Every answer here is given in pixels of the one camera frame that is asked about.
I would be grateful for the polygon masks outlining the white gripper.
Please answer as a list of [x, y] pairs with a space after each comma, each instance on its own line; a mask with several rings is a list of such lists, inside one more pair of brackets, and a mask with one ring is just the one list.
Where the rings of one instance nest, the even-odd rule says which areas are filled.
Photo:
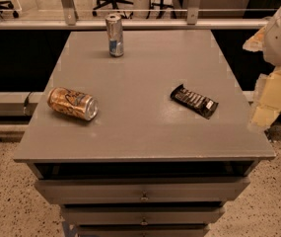
[[281, 113], [281, 7], [266, 27], [245, 41], [243, 49], [263, 51], [264, 60], [276, 66], [269, 75], [259, 75], [249, 113], [253, 129], [268, 129]]

